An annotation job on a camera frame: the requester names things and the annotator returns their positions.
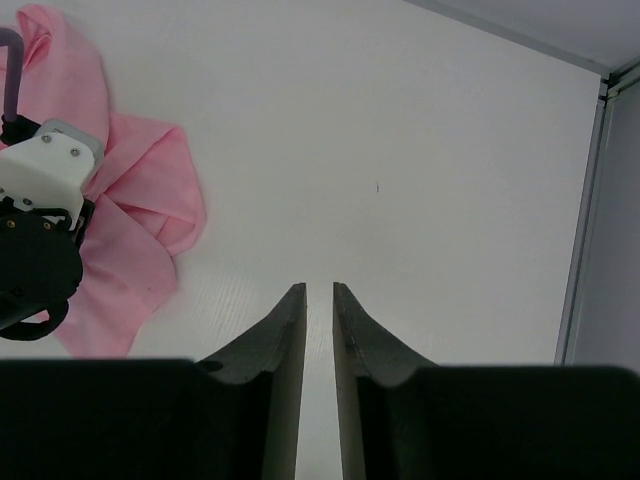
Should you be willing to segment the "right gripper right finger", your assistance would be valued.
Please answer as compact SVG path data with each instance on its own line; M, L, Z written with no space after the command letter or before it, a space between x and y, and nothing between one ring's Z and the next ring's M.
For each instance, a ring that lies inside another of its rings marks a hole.
M433 479L417 374L434 364L333 284L333 348L345 479Z

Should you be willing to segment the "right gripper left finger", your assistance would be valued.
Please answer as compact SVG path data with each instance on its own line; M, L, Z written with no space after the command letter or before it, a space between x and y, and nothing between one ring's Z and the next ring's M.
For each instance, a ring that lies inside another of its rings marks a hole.
M306 345L306 286L292 285L258 323L198 362L206 422L201 479L295 476Z

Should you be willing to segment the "pink t shirt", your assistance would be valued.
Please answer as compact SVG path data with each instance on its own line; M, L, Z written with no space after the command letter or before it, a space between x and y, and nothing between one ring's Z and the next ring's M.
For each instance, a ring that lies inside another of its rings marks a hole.
M86 190L96 208L80 249L84 277L54 336L74 356L124 355L175 293L173 259L206 222L186 134L114 112L97 49L61 12L25 5L15 30L25 45L19 112L62 120L106 149Z

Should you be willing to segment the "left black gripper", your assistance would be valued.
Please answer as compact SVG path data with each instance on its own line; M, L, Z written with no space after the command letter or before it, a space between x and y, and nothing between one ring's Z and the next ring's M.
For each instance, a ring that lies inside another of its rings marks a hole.
M36 341L69 312L83 278L80 247L95 211L86 199L79 224L62 208L23 211L1 200L1 337Z

